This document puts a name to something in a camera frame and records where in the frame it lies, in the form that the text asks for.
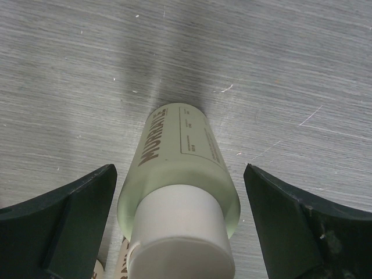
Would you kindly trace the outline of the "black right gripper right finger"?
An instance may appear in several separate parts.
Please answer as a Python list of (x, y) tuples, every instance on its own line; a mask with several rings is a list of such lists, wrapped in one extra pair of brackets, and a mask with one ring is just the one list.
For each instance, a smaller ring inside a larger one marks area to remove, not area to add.
[(371, 213), (247, 165), (245, 187), (269, 278), (371, 278)]

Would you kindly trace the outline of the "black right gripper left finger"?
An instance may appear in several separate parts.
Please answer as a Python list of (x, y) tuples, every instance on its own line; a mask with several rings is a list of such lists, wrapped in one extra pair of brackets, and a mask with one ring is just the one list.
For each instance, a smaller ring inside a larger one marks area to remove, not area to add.
[(91, 278), (116, 187), (106, 164), (1, 209), (1, 278)]

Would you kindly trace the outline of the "green bottle beige cap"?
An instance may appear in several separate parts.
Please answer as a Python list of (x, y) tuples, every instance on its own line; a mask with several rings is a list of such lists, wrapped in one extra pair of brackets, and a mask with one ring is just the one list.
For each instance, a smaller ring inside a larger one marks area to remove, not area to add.
[(117, 204), (129, 278), (233, 278), (241, 206), (207, 117), (170, 103), (147, 118)]

